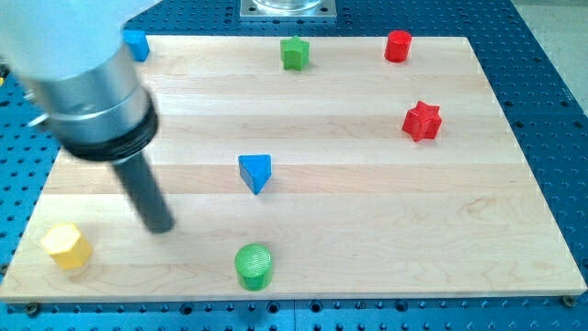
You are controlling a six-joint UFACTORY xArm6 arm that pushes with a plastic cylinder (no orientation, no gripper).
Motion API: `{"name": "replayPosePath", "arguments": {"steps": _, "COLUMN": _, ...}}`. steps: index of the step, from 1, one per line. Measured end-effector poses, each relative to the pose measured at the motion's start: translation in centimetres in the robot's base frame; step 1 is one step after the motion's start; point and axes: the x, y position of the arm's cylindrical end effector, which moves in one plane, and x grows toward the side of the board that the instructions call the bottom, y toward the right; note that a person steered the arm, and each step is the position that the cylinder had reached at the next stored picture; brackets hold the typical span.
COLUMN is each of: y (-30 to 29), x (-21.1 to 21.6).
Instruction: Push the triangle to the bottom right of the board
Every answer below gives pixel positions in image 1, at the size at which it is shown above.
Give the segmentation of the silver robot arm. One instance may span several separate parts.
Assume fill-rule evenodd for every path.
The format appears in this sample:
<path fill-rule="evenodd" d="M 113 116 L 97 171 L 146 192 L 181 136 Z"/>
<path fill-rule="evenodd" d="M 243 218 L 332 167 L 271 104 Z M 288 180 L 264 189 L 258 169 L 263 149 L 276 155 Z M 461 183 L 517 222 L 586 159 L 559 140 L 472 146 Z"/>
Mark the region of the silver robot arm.
<path fill-rule="evenodd" d="M 61 145 L 90 161 L 140 152 L 158 118 L 123 27 L 152 0 L 3 0 L 1 56 Z"/>

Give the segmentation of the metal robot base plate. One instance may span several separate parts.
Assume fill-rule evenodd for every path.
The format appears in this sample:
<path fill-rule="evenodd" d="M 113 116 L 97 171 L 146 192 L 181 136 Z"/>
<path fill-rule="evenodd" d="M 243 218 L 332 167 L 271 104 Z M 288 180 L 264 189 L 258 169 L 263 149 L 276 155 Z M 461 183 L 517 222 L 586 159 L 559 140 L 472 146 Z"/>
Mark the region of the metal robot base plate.
<path fill-rule="evenodd" d="M 240 17 L 334 18 L 335 0 L 240 0 Z"/>

